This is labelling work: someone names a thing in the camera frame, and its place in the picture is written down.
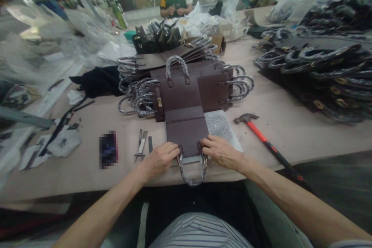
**green bottle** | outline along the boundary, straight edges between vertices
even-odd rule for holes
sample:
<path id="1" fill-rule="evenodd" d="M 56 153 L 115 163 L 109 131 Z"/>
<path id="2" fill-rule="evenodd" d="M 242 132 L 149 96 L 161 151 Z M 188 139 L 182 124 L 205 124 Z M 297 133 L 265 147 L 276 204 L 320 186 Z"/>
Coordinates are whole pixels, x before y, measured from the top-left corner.
<path id="1" fill-rule="evenodd" d="M 117 21 L 119 22 L 119 25 L 124 28 L 124 29 L 127 29 L 127 25 L 125 24 L 125 21 L 123 19 L 123 16 L 120 12 L 120 9 L 119 7 L 117 6 L 116 3 L 111 3 L 111 6 L 112 6 L 112 12 L 114 13 L 114 15 L 116 16 L 117 18 Z"/>

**leather strap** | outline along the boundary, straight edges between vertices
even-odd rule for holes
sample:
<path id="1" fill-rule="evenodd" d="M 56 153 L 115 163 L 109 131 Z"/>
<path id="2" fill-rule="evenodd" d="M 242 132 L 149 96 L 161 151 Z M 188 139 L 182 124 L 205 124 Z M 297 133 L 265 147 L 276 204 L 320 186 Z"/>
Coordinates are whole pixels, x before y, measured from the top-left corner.
<path id="1" fill-rule="evenodd" d="M 162 101 L 162 96 L 160 92 L 160 85 L 152 84 L 150 86 L 150 90 L 152 93 L 152 102 L 154 106 L 156 122 L 162 122 L 165 120 L 165 118 L 164 118 L 163 101 Z"/>

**hammer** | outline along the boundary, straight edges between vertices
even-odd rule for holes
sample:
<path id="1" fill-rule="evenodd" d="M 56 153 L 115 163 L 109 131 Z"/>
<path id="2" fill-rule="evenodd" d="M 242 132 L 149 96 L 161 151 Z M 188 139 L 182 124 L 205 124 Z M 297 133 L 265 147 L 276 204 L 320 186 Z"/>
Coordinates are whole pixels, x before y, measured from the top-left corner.
<path id="1" fill-rule="evenodd" d="M 289 174 L 291 180 L 307 191 L 315 195 L 311 188 L 305 183 L 303 177 L 293 168 L 293 166 L 280 154 L 280 152 L 268 141 L 268 139 L 260 132 L 256 125 L 252 122 L 252 119 L 258 119 L 259 117 L 254 114 L 243 114 L 239 118 L 234 119 L 235 124 L 244 122 L 249 128 L 258 136 L 258 138 L 263 142 L 263 144 L 270 150 L 272 155 L 281 163 Z"/>

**metal tool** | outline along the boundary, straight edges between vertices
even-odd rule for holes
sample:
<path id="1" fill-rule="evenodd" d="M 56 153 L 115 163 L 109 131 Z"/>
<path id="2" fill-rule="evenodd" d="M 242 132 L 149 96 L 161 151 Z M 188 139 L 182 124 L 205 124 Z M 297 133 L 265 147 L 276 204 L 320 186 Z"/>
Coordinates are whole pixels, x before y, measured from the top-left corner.
<path id="1" fill-rule="evenodd" d="M 148 153 L 152 152 L 152 136 L 148 137 Z"/>
<path id="2" fill-rule="evenodd" d="M 141 145 L 141 139 L 142 139 L 142 129 L 139 131 L 139 140 L 138 140 L 138 149 L 140 148 L 139 146 Z"/>
<path id="3" fill-rule="evenodd" d="M 303 177 L 293 168 L 293 166 L 280 154 L 280 152 L 268 141 L 268 139 L 260 132 L 260 130 L 255 126 L 252 122 L 252 119 L 258 119 L 259 117 L 254 114 L 243 114 L 239 118 L 234 119 L 235 124 L 239 124 L 240 122 L 244 122 L 247 124 L 249 128 L 258 136 L 258 138 L 263 142 L 263 144 L 270 150 L 272 155 L 281 163 L 284 168 L 286 169 L 287 173 L 290 176 L 290 179 L 296 183 L 297 185 L 301 186 L 305 190 L 309 191 L 310 193 L 315 193 L 309 187 L 309 185 L 303 180 Z"/>
<path id="4" fill-rule="evenodd" d="M 142 138 L 141 138 L 141 141 L 139 142 L 139 145 L 138 145 L 138 153 L 136 153 L 134 156 L 135 156 L 135 160 L 134 162 L 137 162 L 137 158 L 138 157 L 141 157 L 141 161 L 143 160 L 143 158 L 145 157 L 145 155 L 143 154 L 143 148 L 145 146 L 145 142 L 146 142 L 146 137 L 147 137 L 147 131 L 144 131 L 143 134 L 142 134 Z"/>

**red hammer handle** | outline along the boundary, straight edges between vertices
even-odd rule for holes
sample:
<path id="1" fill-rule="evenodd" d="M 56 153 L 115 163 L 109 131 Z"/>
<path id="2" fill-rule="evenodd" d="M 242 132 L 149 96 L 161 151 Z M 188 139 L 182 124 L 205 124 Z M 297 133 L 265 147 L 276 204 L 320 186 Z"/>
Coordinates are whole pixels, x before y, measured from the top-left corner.
<path id="1" fill-rule="evenodd" d="M 262 142 L 268 141 L 267 138 L 265 138 L 265 136 L 260 132 L 260 130 L 256 127 L 256 125 L 252 121 L 248 122 L 247 125 L 249 128 L 252 129 L 253 132 L 255 132 L 255 134 L 259 137 L 259 139 Z"/>

